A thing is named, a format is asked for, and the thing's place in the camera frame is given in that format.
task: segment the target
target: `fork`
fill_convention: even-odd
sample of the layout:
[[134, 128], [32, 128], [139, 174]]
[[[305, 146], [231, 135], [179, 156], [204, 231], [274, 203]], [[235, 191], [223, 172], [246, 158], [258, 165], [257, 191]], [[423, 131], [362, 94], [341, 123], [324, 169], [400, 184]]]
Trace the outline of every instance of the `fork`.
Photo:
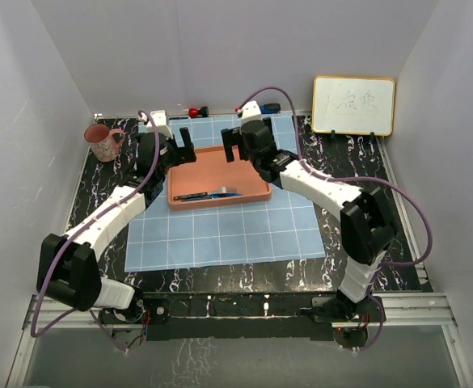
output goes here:
[[216, 190], [212, 190], [211, 192], [195, 192], [193, 194], [186, 194], [183, 196], [174, 196], [173, 200], [189, 200], [191, 198], [203, 197], [203, 196], [219, 196], [223, 194], [235, 194], [236, 188], [232, 188], [231, 186], [222, 186], [217, 188]]

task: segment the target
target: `pink cup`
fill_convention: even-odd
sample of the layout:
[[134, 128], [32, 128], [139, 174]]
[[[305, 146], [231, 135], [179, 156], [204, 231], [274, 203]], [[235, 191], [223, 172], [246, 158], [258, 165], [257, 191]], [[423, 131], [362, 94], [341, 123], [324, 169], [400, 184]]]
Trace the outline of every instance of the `pink cup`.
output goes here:
[[[120, 140], [116, 141], [113, 134], [119, 133]], [[109, 129], [107, 125], [91, 125], [84, 134], [92, 153], [100, 162], [111, 162], [120, 154], [120, 148], [125, 141], [123, 129]]]

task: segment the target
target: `whiteboard frame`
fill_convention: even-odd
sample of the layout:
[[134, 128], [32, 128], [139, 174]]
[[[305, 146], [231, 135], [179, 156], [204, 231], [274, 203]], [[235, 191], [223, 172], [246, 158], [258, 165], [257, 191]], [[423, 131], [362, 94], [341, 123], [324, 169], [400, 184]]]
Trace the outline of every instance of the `whiteboard frame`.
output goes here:
[[[317, 83], [317, 79], [319, 78], [347, 78], [347, 79], [374, 79], [374, 80], [383, 80], [383, 81], [391, 81], [392, 82], [392, 108], [391, 108], [391, 131], [389, 133], [375, 133], [374, 136], [390, 136], [392, 131], [394, 130], [394, 122], [395, 122], [395, 98], [396, 98], [396, 81], [393, 78], [389, 77], [354, 77], [354, 76], [347, 76], [347, 75], [318, 75], [314, 79], [314, 94], [312, 98], [312, 106], [311, 106], [311, 115], [312, 120], [311, 123], [315, 122], [315, 84]], [[314, 133], [332, 133], [332, 131], [327, 131], [323, 129], [316, 129], [313, 125], [311, 127], [312, 132]], [[335, 134], [341, 135], [370, 135], [370, 133], [359, 133], [359, 132], [335, 132]]]

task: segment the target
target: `gray floor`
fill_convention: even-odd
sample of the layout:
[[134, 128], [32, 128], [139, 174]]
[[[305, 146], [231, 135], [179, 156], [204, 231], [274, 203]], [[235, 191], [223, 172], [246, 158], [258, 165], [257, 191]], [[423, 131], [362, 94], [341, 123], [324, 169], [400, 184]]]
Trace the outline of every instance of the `gray floor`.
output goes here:
[[308, 339], [181, 339], [144, 343], [124, 356], [97, 329], [53, 329], [37, 340], [25, 385], [458, 386], [440, 327], [386, 327], [358, 356], [334, 346]]

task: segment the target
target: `whiteboard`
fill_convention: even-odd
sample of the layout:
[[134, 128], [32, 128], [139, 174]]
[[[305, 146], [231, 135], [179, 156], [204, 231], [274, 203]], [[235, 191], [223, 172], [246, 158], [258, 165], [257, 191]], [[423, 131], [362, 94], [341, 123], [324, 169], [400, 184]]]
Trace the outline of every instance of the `whiteboard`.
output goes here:
[[395, 81], [391, 78], [318, 76], [311, 128], [315, 133], [378, 136], [392, 133]]

